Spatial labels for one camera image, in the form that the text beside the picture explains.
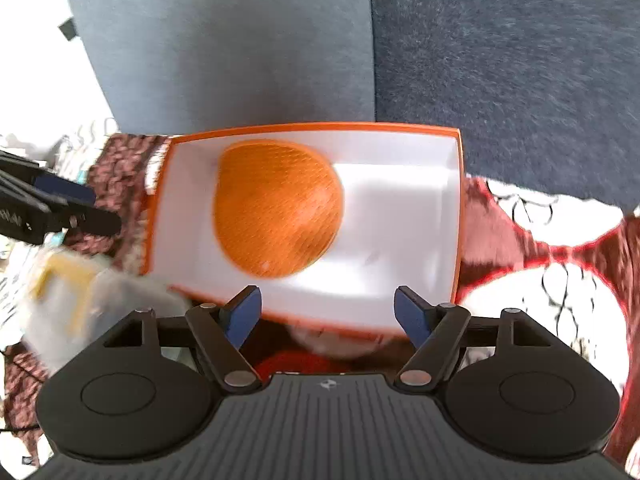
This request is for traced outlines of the orange honeycomb silicone mat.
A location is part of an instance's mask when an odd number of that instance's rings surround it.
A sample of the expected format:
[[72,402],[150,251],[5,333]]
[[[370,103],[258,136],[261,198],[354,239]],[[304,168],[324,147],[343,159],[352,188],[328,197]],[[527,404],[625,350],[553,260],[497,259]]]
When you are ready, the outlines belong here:
[[333,244],[344,190],[332,164],[305,145],[258,139],[220,155],[213,227],[222,252],[243,272],[286,278]]

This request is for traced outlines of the clear plastic storage container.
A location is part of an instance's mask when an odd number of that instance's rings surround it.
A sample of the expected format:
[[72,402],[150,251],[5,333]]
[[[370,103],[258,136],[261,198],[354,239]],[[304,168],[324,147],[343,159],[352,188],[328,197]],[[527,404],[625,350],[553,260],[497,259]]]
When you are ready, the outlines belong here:
[[46,252],[26,296],[24,341],[50,375],[132,311],[181,316],[185,296],[148,276],[116,269],[103,256],[66,249]]

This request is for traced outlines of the orange cardboard box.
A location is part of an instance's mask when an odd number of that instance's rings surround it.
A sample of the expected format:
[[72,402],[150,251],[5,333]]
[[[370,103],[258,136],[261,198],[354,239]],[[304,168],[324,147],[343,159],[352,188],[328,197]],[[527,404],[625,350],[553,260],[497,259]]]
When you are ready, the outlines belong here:
[[174,136],[142,270],[219,302],[255,285],[272,320],[397,335],[397,287],[454,299],[463,180],[454,128],[312,122]]

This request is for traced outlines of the red floral fleece blanket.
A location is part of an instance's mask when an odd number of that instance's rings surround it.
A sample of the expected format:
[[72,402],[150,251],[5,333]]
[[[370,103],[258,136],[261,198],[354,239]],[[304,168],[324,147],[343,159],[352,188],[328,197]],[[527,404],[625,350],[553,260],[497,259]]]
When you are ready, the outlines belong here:
[[[114,133],[93,143],[91,159],[79,148],[63,162],[82,162],[100,200],[125,220],[115,238],[72,236],[64,242],[85,255],[115,258],[116,268],[138,274],[143,228],[168,141]],[[623,218],[596,200],[544,195],[502,182],[466,177],[465,239],[457,300],[474,314],[494,315],[498,300],[514,302],[623,388],[622,414],[608,456],[639,478],[639,213]],[[250,360],[260,374],[277,370],[356,370],[366,362],[398,364],[408,344],[388,344],[360,356],[359,340],[267,323]],[[34,426],[35,395],[48,378],[40,361],[17,342],[1,343],[1,429]]]

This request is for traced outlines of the light grey sofa cushion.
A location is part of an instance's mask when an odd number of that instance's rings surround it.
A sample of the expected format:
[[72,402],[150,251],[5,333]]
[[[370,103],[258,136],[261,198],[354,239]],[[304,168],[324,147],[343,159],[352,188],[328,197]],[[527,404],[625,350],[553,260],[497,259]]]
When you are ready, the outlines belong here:
[[122,131],[375,116],[371,0],[70,0],[70,8]]

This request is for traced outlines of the dark blue sofa cushion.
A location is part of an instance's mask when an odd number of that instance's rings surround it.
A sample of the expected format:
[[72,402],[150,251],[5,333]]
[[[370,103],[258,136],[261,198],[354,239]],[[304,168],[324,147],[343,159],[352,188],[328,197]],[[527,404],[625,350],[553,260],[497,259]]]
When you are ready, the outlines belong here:
[[471,174],[639,203],[639,0],[371,0],[376,117],[451,126]]

